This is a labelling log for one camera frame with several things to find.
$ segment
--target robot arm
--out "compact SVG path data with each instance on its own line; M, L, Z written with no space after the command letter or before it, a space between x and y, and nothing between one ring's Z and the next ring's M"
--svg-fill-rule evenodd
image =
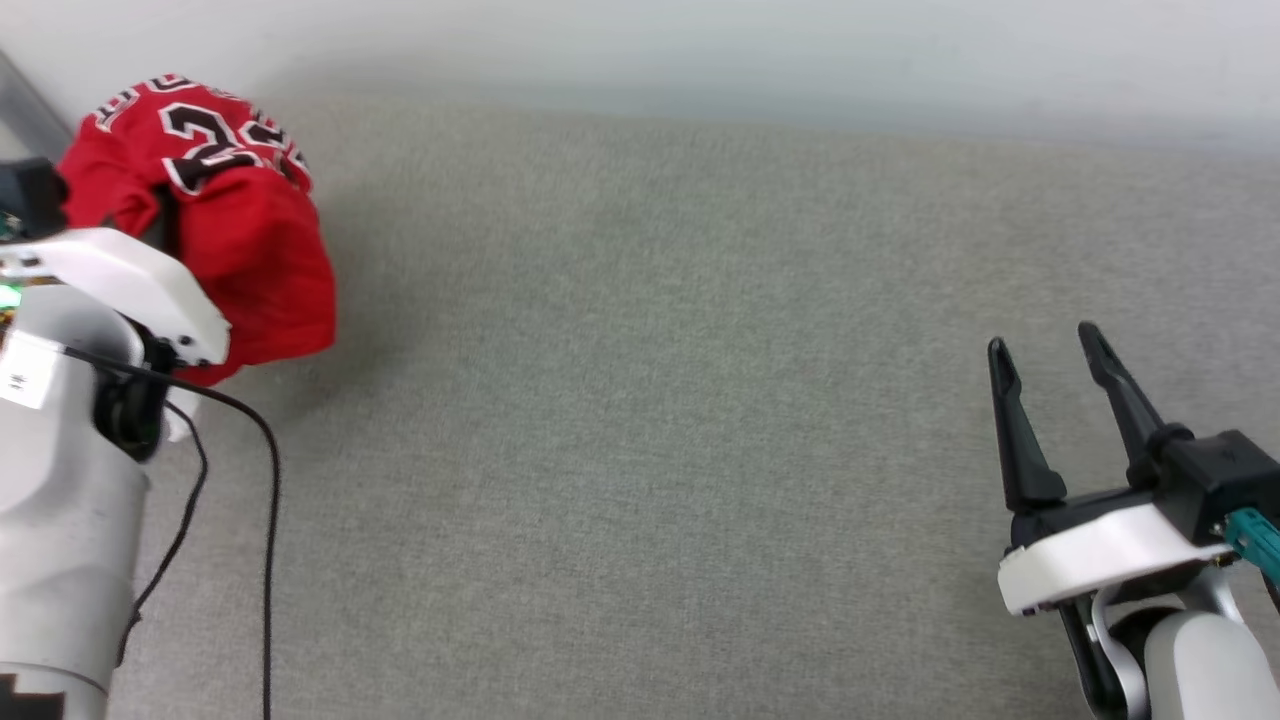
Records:
M65 229L47 161L0 167L0 278L22 288L0 348L0 716L101 720L133 611L147 478L170 373L221 363L228 324L175 259L110 228Z
M1080 324L1080 342L1130 462L1129 487L1082 497L1068 497L1048 469L1004 341L988 347L1014 512L998 573L1006 609L1059 612L1097 717L1280 717L1280 689L1222 573L1240 557L1231 527L1240 511L1258 511L1275 532L1280 464L1238 430L1197 439L1166 424L1094 325ZM1162 597L1181 607L1108 618L1115 606Z

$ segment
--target teal connector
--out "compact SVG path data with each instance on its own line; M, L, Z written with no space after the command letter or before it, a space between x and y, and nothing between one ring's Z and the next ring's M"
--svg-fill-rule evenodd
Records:
M1263 514L1252 507L1229 514L1225 538L1240 557L1280 584L1280 530Z
M0 284L0 310L17 307L22 302L22 288Z

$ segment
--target green light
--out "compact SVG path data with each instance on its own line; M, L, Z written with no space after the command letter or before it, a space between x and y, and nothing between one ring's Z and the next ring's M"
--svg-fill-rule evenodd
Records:
M0 284L0 309L17 307L22 302L22 288Z

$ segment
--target silver robot arm segment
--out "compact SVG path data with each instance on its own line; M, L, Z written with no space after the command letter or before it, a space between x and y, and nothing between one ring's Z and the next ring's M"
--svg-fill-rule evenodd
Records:
M27 228L42 237L19 229L0 241L0 282L63 284L22 290L0 348L0 716L101 720L134 601L148 488L140 462L154 447L104 432L111 404L136 389L129 379L63 350L152 369L155 351L163 369L218 364L228 324L178 260L115 229L59 229L40 202L5 190L10 227L36 213Z

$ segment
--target jersey number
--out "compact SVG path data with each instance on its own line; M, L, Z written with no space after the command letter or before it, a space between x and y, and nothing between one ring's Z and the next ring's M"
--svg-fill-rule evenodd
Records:
M297 146L283 129L269 127L274 123L265 117L256 115L239 128L239 133L236 133L219 113L197 105L174 102L160 110L160 122L169 135L202 141L182 158L169 158L164 161L169 179L187 195L198 195L205 181L228 168L266 167L266 160L246 145L262 145L276 150L276 161L271 168L285 177L288 177L283 165L285 158L306 172L306 164Z

